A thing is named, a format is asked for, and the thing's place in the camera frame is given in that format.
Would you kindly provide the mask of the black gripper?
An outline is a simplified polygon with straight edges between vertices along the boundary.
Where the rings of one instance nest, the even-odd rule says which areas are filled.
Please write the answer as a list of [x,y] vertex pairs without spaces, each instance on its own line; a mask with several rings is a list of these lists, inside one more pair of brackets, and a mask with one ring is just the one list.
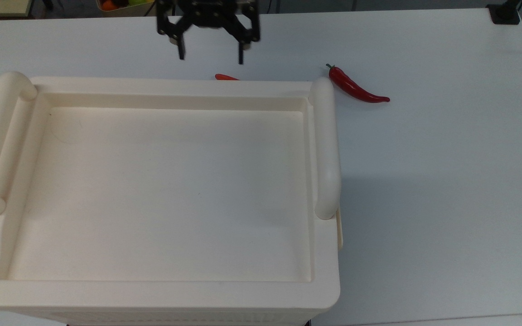
[[177,47],[180,60],[186,58],[183,35],[191,27],[224,29],[238,41],[238,63],[251,43],[261,40],[257,0],[157,0],[157,32]]

